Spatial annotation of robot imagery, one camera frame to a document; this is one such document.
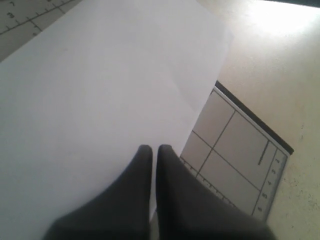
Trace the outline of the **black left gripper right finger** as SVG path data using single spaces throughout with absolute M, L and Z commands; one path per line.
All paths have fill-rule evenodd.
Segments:
M 161 240 L 274 240 L 268 225 L 226 204 L 184 166 L 170 145 L 158 148 L 156 204 Z

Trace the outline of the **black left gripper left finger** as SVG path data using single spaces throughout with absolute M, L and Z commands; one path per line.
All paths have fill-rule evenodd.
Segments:
M 122 174 L 100 195 L 58 218 L 45 240 L 147 240 L 153 151 L 140 145 Z

